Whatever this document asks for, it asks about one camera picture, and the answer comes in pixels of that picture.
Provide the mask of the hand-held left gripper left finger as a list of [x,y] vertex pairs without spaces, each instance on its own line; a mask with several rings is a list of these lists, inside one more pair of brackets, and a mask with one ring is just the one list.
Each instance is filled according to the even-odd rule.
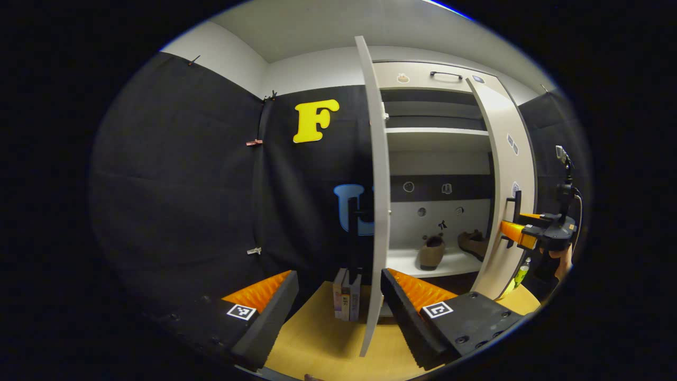
[[223,297],[203,296],[159,319],[206,357],[249,371],[261,369],[298,293],[295,270]]

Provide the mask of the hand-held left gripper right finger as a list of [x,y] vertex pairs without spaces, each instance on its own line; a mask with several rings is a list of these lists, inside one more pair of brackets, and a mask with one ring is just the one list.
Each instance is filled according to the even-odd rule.
[[392,268],[380,278],[385,302],[424,370],[473,355],[524,319],[477,292],[457,295]]

